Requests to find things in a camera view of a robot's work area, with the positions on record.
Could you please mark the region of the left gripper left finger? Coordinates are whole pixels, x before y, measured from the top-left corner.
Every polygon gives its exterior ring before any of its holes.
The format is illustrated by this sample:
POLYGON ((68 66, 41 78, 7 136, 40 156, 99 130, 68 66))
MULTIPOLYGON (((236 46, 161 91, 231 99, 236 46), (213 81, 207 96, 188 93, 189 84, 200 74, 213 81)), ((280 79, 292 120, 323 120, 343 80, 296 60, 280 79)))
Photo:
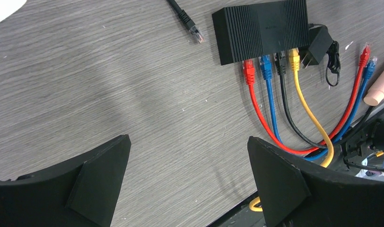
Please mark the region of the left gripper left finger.
POLYGON ((0 227, 108 227, 131 149, 120 135, 45 169, 0 181, 0 227))

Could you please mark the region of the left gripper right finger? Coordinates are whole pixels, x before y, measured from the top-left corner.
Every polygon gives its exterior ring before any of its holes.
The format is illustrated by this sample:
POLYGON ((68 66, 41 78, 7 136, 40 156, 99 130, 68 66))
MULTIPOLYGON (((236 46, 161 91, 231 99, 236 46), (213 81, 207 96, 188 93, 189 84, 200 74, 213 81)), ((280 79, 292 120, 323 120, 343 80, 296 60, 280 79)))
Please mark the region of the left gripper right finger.
POLYGON ((384 227, 384 182, 342 174, 250 137, 249 159, 269 227, 384 227))

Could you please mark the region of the black network switch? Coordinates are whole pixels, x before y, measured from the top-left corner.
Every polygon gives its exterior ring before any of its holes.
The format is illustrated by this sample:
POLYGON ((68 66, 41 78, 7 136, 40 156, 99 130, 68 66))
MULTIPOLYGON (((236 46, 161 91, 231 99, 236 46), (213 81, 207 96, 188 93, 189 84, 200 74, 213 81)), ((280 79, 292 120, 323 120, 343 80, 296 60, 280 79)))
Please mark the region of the black network switch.
POLYGON ((212 20, 221 65, 309 44, 305 0, 224 7, 212 20))

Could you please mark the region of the green white chessboard mat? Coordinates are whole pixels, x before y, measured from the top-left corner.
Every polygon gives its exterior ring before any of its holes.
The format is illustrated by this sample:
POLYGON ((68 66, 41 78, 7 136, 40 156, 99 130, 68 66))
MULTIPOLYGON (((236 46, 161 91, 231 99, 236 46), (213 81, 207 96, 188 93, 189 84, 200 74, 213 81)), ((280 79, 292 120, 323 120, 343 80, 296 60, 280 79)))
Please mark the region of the green white chessboard mat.
POLYGON ((0 22, 18 11, 27 0, 0 0, 0 22))

